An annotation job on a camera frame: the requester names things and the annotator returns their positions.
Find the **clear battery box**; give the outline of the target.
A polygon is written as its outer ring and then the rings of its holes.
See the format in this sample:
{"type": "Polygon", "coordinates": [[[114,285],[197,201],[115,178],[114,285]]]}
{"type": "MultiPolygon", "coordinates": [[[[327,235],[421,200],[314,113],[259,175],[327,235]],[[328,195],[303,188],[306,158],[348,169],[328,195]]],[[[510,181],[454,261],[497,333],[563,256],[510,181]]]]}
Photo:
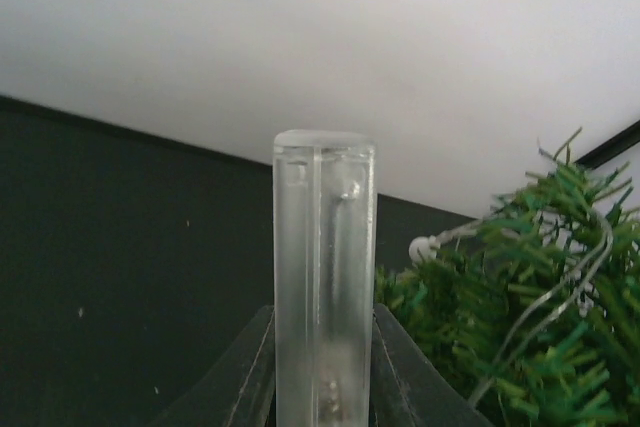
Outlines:
{"type": "Polygon", "coordinates": [[[289,130],[273,149],[276,423],[365,426],[377,214],[376,147],[289,130]]]}

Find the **small green christmas tree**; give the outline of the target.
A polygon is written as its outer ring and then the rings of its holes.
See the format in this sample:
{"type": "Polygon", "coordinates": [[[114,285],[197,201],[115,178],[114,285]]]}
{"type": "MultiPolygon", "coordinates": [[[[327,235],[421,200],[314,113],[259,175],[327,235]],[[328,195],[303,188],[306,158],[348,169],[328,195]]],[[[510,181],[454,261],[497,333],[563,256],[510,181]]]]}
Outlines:
{"type": "Polygon", "coordinates": [[[488,214],[379,268],[375,297],[496,426],[639,422],[639,212],[569,143],[488,214]]]}

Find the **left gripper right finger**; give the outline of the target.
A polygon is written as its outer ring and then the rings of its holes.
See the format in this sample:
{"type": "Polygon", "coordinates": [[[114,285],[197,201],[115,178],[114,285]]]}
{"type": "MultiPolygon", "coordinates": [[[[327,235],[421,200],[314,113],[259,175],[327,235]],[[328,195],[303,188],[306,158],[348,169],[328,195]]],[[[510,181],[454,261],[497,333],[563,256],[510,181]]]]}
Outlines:
{"type": "Polygon", "coordinates": [[[374,306],[370,403],[374,426],[491,426],[446,382],[382,304],[374,306]]]}

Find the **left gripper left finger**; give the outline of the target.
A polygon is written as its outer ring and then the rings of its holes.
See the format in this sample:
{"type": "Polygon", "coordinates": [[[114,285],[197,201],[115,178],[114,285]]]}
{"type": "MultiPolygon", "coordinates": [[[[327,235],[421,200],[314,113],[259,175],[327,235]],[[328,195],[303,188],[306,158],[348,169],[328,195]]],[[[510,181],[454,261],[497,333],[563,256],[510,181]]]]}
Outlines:
{"type": "Polygon", "coordinates": [[[204,377],[150,425],[268,426],[274,392],[274,308],[263,306],[204,377]]]}

